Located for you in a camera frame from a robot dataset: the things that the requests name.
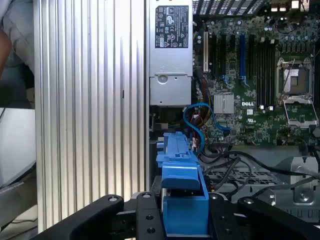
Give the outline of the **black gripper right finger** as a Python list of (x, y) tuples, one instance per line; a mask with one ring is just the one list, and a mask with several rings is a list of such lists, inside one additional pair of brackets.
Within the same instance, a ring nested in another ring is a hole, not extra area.
[(255, 197), (231, 203), (209, 194), (209, 230), (213, 240), (318, 240), (320, 229)]

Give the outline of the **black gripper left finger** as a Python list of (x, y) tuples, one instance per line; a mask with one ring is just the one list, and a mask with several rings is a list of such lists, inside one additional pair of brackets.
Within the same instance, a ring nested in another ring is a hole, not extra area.
[(36, 240), (162, 240), (164, 228), (156, 198), (139, 193), (129, 201), (105, 195), (40, 232)]

